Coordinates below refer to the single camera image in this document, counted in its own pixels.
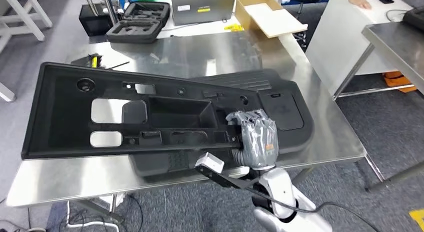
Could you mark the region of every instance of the yellow tape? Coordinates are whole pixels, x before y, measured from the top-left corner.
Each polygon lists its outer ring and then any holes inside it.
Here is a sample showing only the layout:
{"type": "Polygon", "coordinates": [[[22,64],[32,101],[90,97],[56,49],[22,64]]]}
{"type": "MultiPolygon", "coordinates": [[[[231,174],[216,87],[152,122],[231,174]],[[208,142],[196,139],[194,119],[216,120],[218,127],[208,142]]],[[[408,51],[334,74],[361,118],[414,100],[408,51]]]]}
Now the yellow tape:
{"type": "Polygon", "coordinates": [[[97,57],[93,57],[92,61],[91,61],[91,67],[96,68],[97,67],[97,57]]]}
{"type": "Polygon", "coordinates": [[[210,8],[203,8],[203,9],[198,9],[197,12],[207,12],[210,11],[210,8]]]}
{"type": "Polygon", "coordinates": [[[410,211],[409,215],[418,223],[418,226],[424,232],[424,210],[410,211]]]}

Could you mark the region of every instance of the white chair leg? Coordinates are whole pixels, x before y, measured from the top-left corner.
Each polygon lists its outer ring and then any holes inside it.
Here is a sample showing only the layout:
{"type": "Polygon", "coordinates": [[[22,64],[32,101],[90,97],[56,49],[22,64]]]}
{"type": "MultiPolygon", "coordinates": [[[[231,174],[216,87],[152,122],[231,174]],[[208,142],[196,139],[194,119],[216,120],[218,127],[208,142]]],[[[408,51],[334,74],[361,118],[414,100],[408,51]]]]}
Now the white chair leg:
{"type": "Polygon", "coordinates": [[[7,102],[12,102],[16,99],[14,93],[0,82],[0,97],[7,102]]]}
{"type": "Polygon", "coordinates": [[[31,4],[34,10],[37,12],[37,14],[40,16],[41,20],[44,22],[44,25],[46,27],[52,27],[53,23],[50,21],[50,18],[47,16],[47,14],[44,12],[43,8],[39,4],[37,0],[28,0],[31,4]]]}
{"type": "Polygon", "coordinates": [[[25,9],[21,6],[18,0],[6,0],[16,11],[16,13],[21,17],[22,21],[27,25],[31,32],[36,36],[39,41],[44,41],[44,34],[37,27],[34,21],[30,18],[25,9]]]}

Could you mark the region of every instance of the stainless steel table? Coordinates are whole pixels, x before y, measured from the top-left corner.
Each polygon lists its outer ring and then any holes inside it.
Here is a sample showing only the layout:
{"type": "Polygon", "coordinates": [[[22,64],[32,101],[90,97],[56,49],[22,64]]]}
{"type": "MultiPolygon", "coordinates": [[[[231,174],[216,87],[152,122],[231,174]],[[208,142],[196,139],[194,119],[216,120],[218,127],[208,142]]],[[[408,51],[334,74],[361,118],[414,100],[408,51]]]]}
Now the stainless steel table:
{"type": "MultiPolygon", "coordinates": [[[[412,86],[416,86],[421,93],[424,92],[424,32],[404,24],[403,22],[390,22],[368,25],[363,29],[362,34],[369,41],[369,46],[335,93],[334,99],[412,86]],[[387,61],[390,61],[395,68],[411,81],[412,84],[342,93],[373,50],[377,50],[381,56],[386,58],[387,61]]],[[[375,175],[380,180],[380,183],[368,188],[370,191],[406,179],[424,170],[424,162],[421,162],[385,179],[371,157],[367,155],[366,159],[375,175]]]]}
{"type": "MultiPolygon", "coordinates": [[[[99,43],[82,48],[67,61],[89,53],[103,55],[102,64],[106,67],[129,61],[116,70],[184,78],[275,69],[282,78],[299,85],[315,123],[310,146],[299,153],[279,156],[278,166],[309,168],[353,162],[367,153],[291,35],[267,40],[253,32],[228,32],[171,37],[144,45],[99,43]]],[[[248,168],[227,172],[242,176],[248,168]]],[[[25,160],[12,184],[7,204],[26,206],[81,200],[203,180],[206,178],[195,170],[141,178],[133,171],[127,155],[25,160]]]]}

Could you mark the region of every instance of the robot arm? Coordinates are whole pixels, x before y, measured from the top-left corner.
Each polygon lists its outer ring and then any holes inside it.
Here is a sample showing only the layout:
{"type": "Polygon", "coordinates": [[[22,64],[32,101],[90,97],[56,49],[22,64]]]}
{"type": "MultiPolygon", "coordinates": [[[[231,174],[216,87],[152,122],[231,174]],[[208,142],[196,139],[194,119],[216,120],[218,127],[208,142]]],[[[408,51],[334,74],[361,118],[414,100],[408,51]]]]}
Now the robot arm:
{"type": "Polygon", "coordinates": [[[282,168],[272,168],[250,181],[234,179],[221,174],[224,162],[206,153],[196,163],[196,170],[223,187],[247,189],[256,192],[252,196],[256,208],[253,215],[269,232],[332,232],[331,225],[319,214],[300,213],[271,202],[257,194],[266,194],[289,206],[314,210],[315,204],[292,185],[290,177],[282,168]]]}
{"type": "Polygon", "coordinates": [[[292,185],[289,174],[276,168],[279,154],[277,128],[263,110],[237,111],[226,117],[228,124],[240,125],[243,149],[233,152],[234,160],[249,166],[256,174],[251,180],[222,175],[224,162],[206,153],[196,163],[196,170],[223,187],[247,189],[254,193],[253,215],[269,232],[331,232],[331,225],[318,214],[300,213],[264,198],[270,196],[288,207],[314,210],[315,205],[292,185]]]}

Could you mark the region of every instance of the gray box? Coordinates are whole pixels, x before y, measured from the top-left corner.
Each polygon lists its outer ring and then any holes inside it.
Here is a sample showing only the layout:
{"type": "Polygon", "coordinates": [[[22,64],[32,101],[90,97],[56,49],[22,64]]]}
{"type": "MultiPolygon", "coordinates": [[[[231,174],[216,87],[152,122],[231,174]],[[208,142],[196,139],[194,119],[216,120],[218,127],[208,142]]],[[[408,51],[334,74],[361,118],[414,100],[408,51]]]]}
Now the gray box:
{"type": "Polygon", "coordinates": [[[227,20],[233,13],[234,0],[172,0],[175,25],[227,20]]]}

